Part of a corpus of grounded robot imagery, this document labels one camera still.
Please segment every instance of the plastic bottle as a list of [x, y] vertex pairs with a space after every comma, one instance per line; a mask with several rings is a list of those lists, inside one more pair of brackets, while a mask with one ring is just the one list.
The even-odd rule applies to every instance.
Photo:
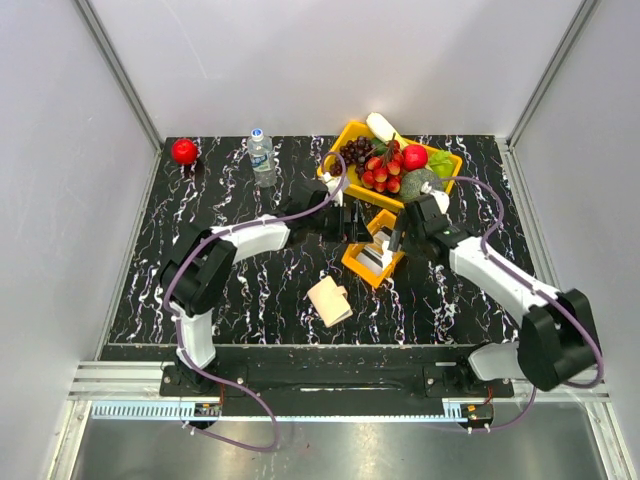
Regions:
[[247, 142], [251, 167], [259, 187], [273, 187], [276, 184], [276, 167], [273, 161], [273, 142], [262, 130], [256, 128], [251, 132]]

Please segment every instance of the yellow tray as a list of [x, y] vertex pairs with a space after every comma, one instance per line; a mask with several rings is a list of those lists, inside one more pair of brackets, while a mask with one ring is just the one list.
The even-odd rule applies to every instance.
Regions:
[[[393, 230], [395, 224], [396, 216], [388, 210], [381, 210], [380, 213], [376, 215], [371, 222], [369, 222], [367, 228], [371, 235], [375, 235], [382, 227], [387, 227]], [[390, 277], [393, 274], [396, 265], [398, 265], [398, 262], [402, 257], [404, 257], [404, 252], [394, 254], [393, 260], [389, 265], [387, 265], [387, 268], [382, 271], [380, 276], [376, 276], [371, 270], [356, 260], [356, 257], [360, 255], [360, 252], [362, 252], [365, 246], [366, 244], [364, 243], [353, 243], [349, 245], [347, 247], [347, 251], [344, 252], [344, 255], [342, 256], [342, 264], [362, 277], [362, 279], [373, 288], [378, 288], [385, 278]]]
[[[360, 122], [349, 122], [347, 126], [344, 128], [336, 143], [333, 144], [331, 150], [334, 152], [340, 151], [340, 147], [345, 145], [349, 140], [353, 140], [354, 138], [358, 138], [360, 135], [364, 135], [365, 137], [373, 138], [375, 135], [366, 124]], [[414, 142], [412, 140], [408, 140], [407, 142], [412, 143], [414, 145], [421, 145], [427, 151], [429, 157], [432, 154], [438, 151], [437, 148], [430, 147], [428, 145], [423, 145], [418, 142]], [[462, 158], [458, 155], [453, 155], [449, 157], [453, 161], [453, 171], [451, 176], [456, 176], [460, 172], [460, 168], [462, 168]], [[328, 171], [329, 167], [336, 161], [336, 158], [332, 155], [327, 158], [325, 162], [325, 168]], [[358, 175], [356, 174], [355, 165], [351, 165], [347, 170], [347, 179], [349, 181], [349, 186], [346, 188], [345, 193], [347, 195], [351, 195], [352, 197], [359, 198], [364, 200], [365, 202], [372, 203], [382, 208], [386, 208], [387, 210], [391, 210], [392, 212], [399, 212], [404, 207], [404, 204], [400, 200], [396, 200], [394, 198], [387, 197], [386, 195], [382, 195], [374, 190], [369, 190], [362, 186]], [[322, 176], [322, 168], [318, 167], [318, 176]], [[453, 188], [454, 182], [447, 182], [445, 187], [445, 192], [451, 194], [451, 189]]]

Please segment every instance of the white wall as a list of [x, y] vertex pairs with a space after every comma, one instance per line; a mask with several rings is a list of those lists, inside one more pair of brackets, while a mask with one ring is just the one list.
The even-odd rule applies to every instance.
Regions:
[[72, 2], [0, 2], [0, 65], [0, 476], [34, 480], [153, 152]]
[[507, 135], [579, 0], [93, 0], [162, 135]]
[[607, 0], [516, 146], [561, 286], [590, 297], [606, 380], [640, 459], [640, 3]]

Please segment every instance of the black marble table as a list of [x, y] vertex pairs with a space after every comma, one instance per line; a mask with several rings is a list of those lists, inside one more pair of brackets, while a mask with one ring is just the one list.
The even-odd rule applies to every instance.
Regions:
[[[505, 223], [490, 243], [519, 267], [533, 273], [522, 227], [497, 145], [488, 136], [412, 137], [464, 159], [462, 175], [490, 184], [506, 206]], [[225, 225], [250, 220], [273, 209], [291, 182], [313, 178], [335, 137], [274, 137], [278, 183], [255, 187], [239, 137], [194, 138], [199, 163], [180, 167], [167, 147], [152, 187], [133, 259], [111, 326], [108, 343], [175, 343], [175, 329], [161, 307], [158, 272], [167, 251], [190, 221]], [[367, 206], [373, 217], [377, 207]], [[449, 210], [452, 221], [486, 230], [497, 215], [495, 201], [477, 187], [458, 184]], [[224, 298], [214, 310], [216, 344], [442, 344], [502, 342], [517, 335], [513, 321], [467, 280], [424, 259], [405, 259], [393, 281], [372, 289], [346, 269], [344, 245], [322, 244], [310, 236], [299, 247], [262, 254], [234, 266]], [[348, 290], [353, 317], [327, 328], [306, 292], [325, 275]]]

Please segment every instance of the red apple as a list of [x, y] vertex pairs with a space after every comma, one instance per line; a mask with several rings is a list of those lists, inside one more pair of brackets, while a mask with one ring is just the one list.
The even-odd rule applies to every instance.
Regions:
[[191, 165], [198, 158], [198, 147], [188, 138], [181, 138], [171, 146], [171, 156], [180, 165]]
[[362, 178], [360, 179], [360, 181], [366, 188], [373, 188], [374, 183], [376, 183], [375, 179], [373, 178], [373, 172], [369, 170], [362, 174]]
[[380, 168], [381, 166], [382, 166], [382, 159], [380, 157], [371, 157], [367, 162], [367, 164], [365, 165], [365, 168], [367, 170], [373, 171], [376, 168]]
[[400, 179], [398, 177], [391, 177], [387, 181], [387, 190], [391, 193], [398, 193], [400, 191]]
[[424, 168], [429, 160], [427, 150], [422, 145], [407, 145], [404, 149], [404, 169], [408, 172]]
[[376, 179], [376, 182], [386, 182], [388, 176], [389, 172], [387, 171], [387, 167], [376, 168], [373, 171], [373, 178]]
[[389, 170], [391, 175], [398, 175], [400, 170], [402, 170], [402, 164], [394, 160], [393, 162], [387, 163], [387, 170]]

